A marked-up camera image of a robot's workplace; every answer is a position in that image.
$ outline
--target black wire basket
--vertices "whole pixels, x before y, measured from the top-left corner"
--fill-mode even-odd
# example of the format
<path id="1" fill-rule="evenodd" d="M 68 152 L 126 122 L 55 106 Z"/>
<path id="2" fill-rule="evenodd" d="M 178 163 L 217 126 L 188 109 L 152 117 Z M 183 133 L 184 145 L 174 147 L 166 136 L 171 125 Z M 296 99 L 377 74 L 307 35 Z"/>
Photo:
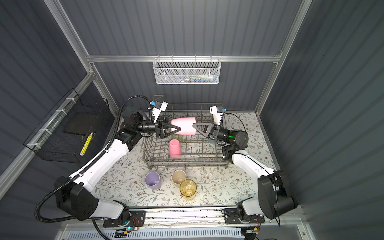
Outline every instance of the black wire basket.
<path id="1" fill-rule="evenodd" d="M 108 101 L 104 98 L 76 95 L 44 129 L 37 127 L 24 145 L 41 159 L 56 162 L 80 163 L 92 138 L 109 113 Z"/>

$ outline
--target yellow glass cup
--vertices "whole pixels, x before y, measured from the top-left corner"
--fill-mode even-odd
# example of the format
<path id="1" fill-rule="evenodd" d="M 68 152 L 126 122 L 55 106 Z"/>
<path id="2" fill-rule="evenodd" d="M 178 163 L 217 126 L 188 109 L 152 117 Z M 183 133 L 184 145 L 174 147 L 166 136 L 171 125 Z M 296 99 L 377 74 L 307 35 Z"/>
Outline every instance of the yellow glass cup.
<path id="1" fill-rule="evenodd" d="M 196 183 L 193 180 L 186 179 L 180 184 L 180 193 L 186 198 L 191 198 L 197 190 Z"/>

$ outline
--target black cable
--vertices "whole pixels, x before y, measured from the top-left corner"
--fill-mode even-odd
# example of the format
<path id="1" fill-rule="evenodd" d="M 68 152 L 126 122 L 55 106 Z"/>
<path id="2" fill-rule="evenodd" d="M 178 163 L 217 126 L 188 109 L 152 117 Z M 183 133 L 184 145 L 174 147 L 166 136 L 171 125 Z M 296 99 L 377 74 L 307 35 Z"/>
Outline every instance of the black cable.
<path id="1" fill-rule="evenodd" d="M 235 115 L 235 114 L 233 114 L 233 113 L 227 113 L 227 112 L 224 112 L 224 113 L 223 113 L 223 118 L 224 118 L 224 116 L 225 116 L 226 114 L 231 114 L 231 115 L 234 115 L 235 117 L 237 117 L 237 118 L 240 120 L 241 124 L 243 124 L 244 131 L 245 131 L 245 132 L 247 131 L 247 129 L 245 128 L 245 125 L 244 125 L 243 121 L 241 121 L 241 119 L 240 119 L 237 115 Z"/>
<path id="2" fill-rule="evenodd" d="M 220 212 L 223 214 L 223 215 L 225 215 L 225 216 L 228 216 L 228 217 L 230 217 L 230 212 L 228 212 L 227 210 L 225 210 L 225 209 L 222 209 L 222 210 L 220 210 Z"/>
<path id="3" fill-rule="evenodd" d="M 65 186 L 67 186 L 68 184 L 72 183 L 73 181 L 75 181 L 78 177 L 80 177 L 81 175 L 83 175 L 90 167 L 92 167 L 106 152 L 107 150 L 111 147 L 112 143 L 113 143 L 113 140 L 115 139 L 116 135 L 117 135 L 117 132 L 118 132 L 118 129 L 119 129 L 119 122 L 120 122 L 120 118 L 121 118 L 121 113 L 122 113 L 122 110 L 124 108 L 124 105 L 131 99 L 133 98 L 144 98 L 145 100 L 147 100 L 149 102 L 149 120 L 151 121 L 152 120 L 152 105 L 150 104 L 150 100 L 149 98 L 147 98 L 146 96 L 143 96 L 143 95 L 135 95 L 135 96 L 132 96 L 130 98 L 128 98 L 127 100 L 124 101 L 124 103 L 121 105 L 120 107 L 120 110 L 119 110 L 119 114 L 118 114 L 118 117 L 117 117 L 117 121 L 116 121 L 116 124 L 115 124 L 115 130 L 113 132 L 113 135 L 111 137 L 111 140 L 108 142 L 107 146 L 105 147 L 105 149 L 103 151 L 101 151 L 99 153 L 99 155 L 92 161 L 90 162 L 86 167 L 84 167 L 83 170 L 81 170 L 78 174 L 76 174 L 74 177 L 72 177 L 71 179 L 68 179 L 65 183 L 63 183 L 61 186 L 57 187 L 56 189 L 54 189 L 53 191 L 51 191 L 50 193 L 48 193 L 43 199 L 40 200 L 40 202 L 37 204 L 36 208 L 35 208 L 35 212 L 33 213 L 35 218 L 40 221 L 40 222 L 47 222 L 47 223 L 53 223 L 53 222 L 63 222 L 63 221 L 67 221 L 67 220 L 71 220 L 71 219 L 75 219 L 75 217 L 73 216 L 68 216 L 68 217 L 61 217 L 61 218 L 45 218 L 43 216 L 40 215 L 40 209 L 41 207 L 43 206 L 43 204 L 50 198 L 52 197 L 56 192 L 58 192 L 59 190 L 61 190 L 62 188 L 64 188 Z"/>
<path id="4" fill-rule="evenodd" d="M 110 240 L 109 238 L 106 237 L 106 235 L 104 235 L 104 234 L 100 231 L 100 229 L 99 229 L 99 227 L 97 226 L 96 221 L 95 221 L 94 219 L 92 219 L 92 223 L 93 223 L 93 226 L 96 228 L 96 231 L 100 234 L 100 236 L 101 236 L 104 240 Z"/>
<path id="5" fill-rule="evenodd" d="M 224 144 L 220 144 L 220 143 L 218 143 L 217 141 L 218 141 L 218 140 L 216 140 L 216 144 L 217 144 L 217 145 L 220 145 L 220 146 L 224 146 L 224 145 L 227 144 L 226 142 L 224 142 Z"/>
<path id="6" fill-rule="evenodd" d="M 149 136 L 141 135 L 142 137 L 152 137 L 153 133 L 151 133 Z"/>
<path id="7" fill-rule="evenodd" d="M 266 239 L 263 239 L 263 240 L 277 240 L 276 238 L 266 238 Z"/>
<path id="8" fill-rule="evenodd" d="M 273 184 L 275 185 L 275 177 L 273 177 L 272 180 L 273 180 Z M 277 216 L 279 218 L 279 221 L 277 221 L 276 218 L 275 218 L 275 220 L 280 227 L 279 202 L 277 200 L 277 189 L 275 189 L 275 194 L 276 194 L 276 212 L 277 212 Z"/>
<path id="9" fill-rule="evenodd" d="M 252 216 L 251 216 L 251 219 L 249 220 L 249 228 L 251 229 L 251 231 L 252 231 L 252 233 L 254 233 L 253 232 L 253 228 L 251 227 L 251 220 L 252 220 L 252 217 L 253 216 L 256 216 L 256 214 L 253 214 Z M 259 222 L 257 222 L 258 223 L 258 226 L 257 226 L 257 229 L 259 229 L 259 227 L 261 226 L 261 223 L 259 223 Z"/>

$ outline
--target corrugated metal wall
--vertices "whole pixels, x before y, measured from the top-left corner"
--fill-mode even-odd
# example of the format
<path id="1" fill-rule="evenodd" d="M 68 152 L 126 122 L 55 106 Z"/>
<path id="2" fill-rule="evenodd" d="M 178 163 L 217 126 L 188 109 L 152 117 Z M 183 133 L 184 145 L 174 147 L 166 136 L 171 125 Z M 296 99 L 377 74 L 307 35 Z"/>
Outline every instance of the corrugated metal wall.
<path id="1" fill-rule="evenodd" d="M 35 126 L 85 75 L 42 0 L 0 1 L 0 173 L 24 148 Z M 84 94 L 100 97 L 93 84 Z M 106 138 L 113 121 L 110 114 L 100 137 Z M 60 223 L 36 221 L 36 204 L 53 190 L 59 176 L 78 170 L 103 144 L 103 140 L 94 142 L 81 164 L 34 157 L 0 201 L 0 239 L 54 239 Z M 52 198 L 42 214 L 62 217 L 65 213 Z"/>
<path id="2" fill-rule="evenodd" d="M 0 1 L 0 173 L 86 71 L 43 1 Z"/>
<path id="3" fill-rule="evenodd" d="M 62 5 L 90 55 L 275 55 L 300 0 L 68 0 Z M 273 63 L 223 63 L 219 84 L 158 85 L 148 63 L 96 63 L 118 105 L 165 94 L 172 103 L 254 110 Z"/>
<path id="4" fill-rule="evenodd" d="M 169 103 L 223 103 L 230 110 L 254 110 L 274 63 L 222 63 L 219 84 L 156 84 L 151 63 L 96 63 L 120 106 L 128 96 L 164 94 Z M 145 101 L 136 100 L 141 109 Z"/>
<path id="5" fill-rule="evenodd" d="M 299 3 L 62 1 L 91 55 L 273 55 Z"/>
<path id="6" fill-rule="evenodd" d="M 383 54 L 383 1 L 315 1 L 261 113 L 320 240 L 382 238 Z"/>

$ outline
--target table surface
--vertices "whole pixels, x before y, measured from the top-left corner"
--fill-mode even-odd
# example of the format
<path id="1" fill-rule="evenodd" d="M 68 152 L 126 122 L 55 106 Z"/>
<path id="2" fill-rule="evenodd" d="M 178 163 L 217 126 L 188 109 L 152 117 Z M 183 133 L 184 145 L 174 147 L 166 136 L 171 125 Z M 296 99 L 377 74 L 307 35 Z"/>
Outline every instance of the table surface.
<path id="1" fill-rule="evenodd" d="M 245 150 L 267 167 L 275 169 L 255 113 L 234 113 L 244 123 L 249 135 Z M 243 129 L 241 122 L 233 115 L 226 115 L 227 129 Z M 118 200 L 129 206 L 220 206 L 235 205 L 249 197 L 257 197 L 257 181 L 239 167 L 230 164 L 224 167 L 159 167 L 161 187 L 152 190 L 145 185 L 144 178 L 151 171 L 142 159 L 141 139 L 136 147 L 119 159 L 100 179 L 92 194 L 100 199 Z M 183 197 L 171 181 L 172 173 L 182 169 L 187 179 L 197 184 L 193 198 Z"/>

